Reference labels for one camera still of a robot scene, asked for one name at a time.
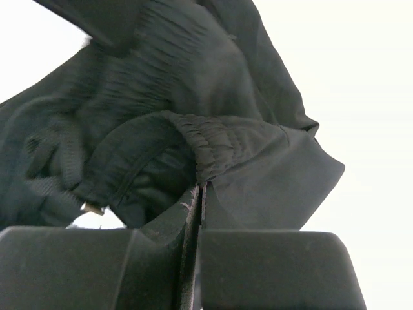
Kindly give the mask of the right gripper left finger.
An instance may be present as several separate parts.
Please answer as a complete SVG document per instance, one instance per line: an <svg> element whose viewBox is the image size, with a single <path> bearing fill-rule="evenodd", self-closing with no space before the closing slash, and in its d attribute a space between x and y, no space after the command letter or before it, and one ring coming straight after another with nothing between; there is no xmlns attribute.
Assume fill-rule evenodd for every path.
<svg viewBox="0 0 413 310"><path fill-rule="evenodd" d="M2 309L191 309L199 225L194 187L139 229L10 227Z"/></svg>

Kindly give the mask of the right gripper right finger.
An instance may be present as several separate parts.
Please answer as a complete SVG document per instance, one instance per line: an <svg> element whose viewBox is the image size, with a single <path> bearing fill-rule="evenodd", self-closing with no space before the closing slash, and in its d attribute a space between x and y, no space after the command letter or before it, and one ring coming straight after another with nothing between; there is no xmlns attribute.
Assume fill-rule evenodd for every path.
<svg viewBox="0 0 413 310"><path fill-rule="evenodd" d="M366 309L352 260L331 232L218 229L222 207L203 193L203 309Z"/></svg>

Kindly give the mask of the black shorts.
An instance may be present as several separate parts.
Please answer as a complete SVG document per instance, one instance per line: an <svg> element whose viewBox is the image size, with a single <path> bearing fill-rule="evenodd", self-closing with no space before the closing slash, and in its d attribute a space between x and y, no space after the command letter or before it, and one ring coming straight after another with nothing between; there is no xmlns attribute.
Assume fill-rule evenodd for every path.
<svg viewBox="0 0 413 310"><path fill-rule="evenodd" d="M1 227L138 228L191 188L215 228L300 229L345 167L252 1L42 1L90 35L1 105Z"/></svg>

